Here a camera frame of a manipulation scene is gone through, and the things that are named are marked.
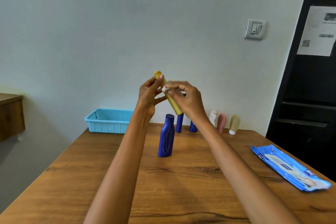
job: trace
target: blue bottle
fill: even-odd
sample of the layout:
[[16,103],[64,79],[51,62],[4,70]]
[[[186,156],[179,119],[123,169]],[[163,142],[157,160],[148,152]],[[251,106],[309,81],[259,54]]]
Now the blue bottle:
[[197,128],[196,128],[196,126],[193,124],[192,121],[190,121],[190,128],[189,128],[189,131],[190,131],[190,132],[193,132],[193,133],[197,132]]
[[172,114],[166,115],[165,124],[161,129],[160,134],[160,143],[159,143],[159,157],[169,157],[173,151],[173,143],[174,143],[174,118],[175,116]]
[[176,132],[178,133],[181,133],[182,131],[183,116],[184,116],[184,113],[177,116]]

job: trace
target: hand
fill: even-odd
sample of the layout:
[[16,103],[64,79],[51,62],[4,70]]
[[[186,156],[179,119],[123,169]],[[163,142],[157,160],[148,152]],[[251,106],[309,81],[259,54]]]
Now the hand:
[[136,108],[144,110],[149,119],[151,119],[155,113],[155,105],[167,99],[166,96],[155,99],[155,97],[162,92],[162,90],[158,88],[162,86],[163,80],[163,75],[161,75],[158,80],[152,77],[141,85],[139,89],[139,99]]
[[[192,120],[192,122],[198,126],[199,121],[208,121],[208,116],[205,113],[201,93],[199,90],[192,86],[189,82],[171,81],[165,85],[166,88],[171,89],[168,94],[176,101],[181,107],[183,113]],[[179,89],[187,93],[185,97],[176,93],[174,90]]]

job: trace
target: paper notice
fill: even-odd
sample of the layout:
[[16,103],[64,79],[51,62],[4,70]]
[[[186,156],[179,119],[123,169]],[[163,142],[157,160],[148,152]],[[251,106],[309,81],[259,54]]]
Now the paper notice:
[[298,55],[330,56],[336,40],[336,7],[311,6]]

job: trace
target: left hand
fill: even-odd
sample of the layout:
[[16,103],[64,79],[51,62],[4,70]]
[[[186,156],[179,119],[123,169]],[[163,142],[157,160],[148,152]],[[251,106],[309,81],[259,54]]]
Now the left hand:
[[167,99],[166,96],[155,98],[162,92],[162,90],[158,88],[162,86],[163,80],[163,75],[161,75],[158,80],[155,77],[152,77],[143,85],[141,85],[139,89],[139,100],[136,104],[136,107],[140,108],[141,110],[144,109],[146,116],[150,119],[155,113],[155,105]]

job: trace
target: right hand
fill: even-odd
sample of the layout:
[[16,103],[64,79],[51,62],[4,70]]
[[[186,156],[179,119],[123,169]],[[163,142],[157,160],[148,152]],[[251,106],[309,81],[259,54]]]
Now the right hand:
[[[172,96],[181,107],[183,113],[185,113],[196,126],[198,126],[199,121],[209,120],[204,110],[201,93],[196,87],[192,86],[189,82],[181,81],[171,81],[165,86],[171,89],[167,93]],[[182,97],[174,91],[175,89],[183,90],[187,95]]]

